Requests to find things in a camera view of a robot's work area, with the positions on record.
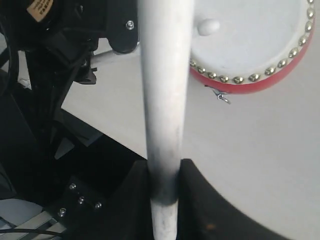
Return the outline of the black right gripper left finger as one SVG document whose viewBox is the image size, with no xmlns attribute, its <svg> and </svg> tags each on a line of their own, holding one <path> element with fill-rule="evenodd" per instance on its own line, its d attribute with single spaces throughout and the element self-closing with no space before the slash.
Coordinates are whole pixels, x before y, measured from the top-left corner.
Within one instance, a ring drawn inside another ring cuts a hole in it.
<svg viewBox="0 0 320 240">
<path fill-rule="evenodd" d="M 65 240 L 153 240 L 146 160 L 134 162 L 107 204 L 63 237 Z"/>
</svg>

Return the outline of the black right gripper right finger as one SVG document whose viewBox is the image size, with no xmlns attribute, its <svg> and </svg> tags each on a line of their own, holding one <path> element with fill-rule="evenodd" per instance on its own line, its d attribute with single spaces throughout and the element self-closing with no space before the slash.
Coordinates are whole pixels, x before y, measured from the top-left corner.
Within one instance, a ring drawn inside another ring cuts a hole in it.
<svg viewBox="0 0 320 240">
<path fill-rule="evenodd" d="M 191 159 L 179 170 L 179 240 L 282 240 L 224 199 Z"/>
</svg>

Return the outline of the black gripper two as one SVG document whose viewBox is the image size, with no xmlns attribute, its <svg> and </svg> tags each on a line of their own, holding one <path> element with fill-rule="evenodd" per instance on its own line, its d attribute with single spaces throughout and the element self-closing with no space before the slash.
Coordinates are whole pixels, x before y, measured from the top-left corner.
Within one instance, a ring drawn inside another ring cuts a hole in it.
<svg viewBox="0 0 320 240">
<path fill-rule="evenodd" d="M 135 0 L 27 0 L 24 50 L 32 85 L 96 83 L 99 40 L 126 55 L 138 45 Z"/>
</svg>

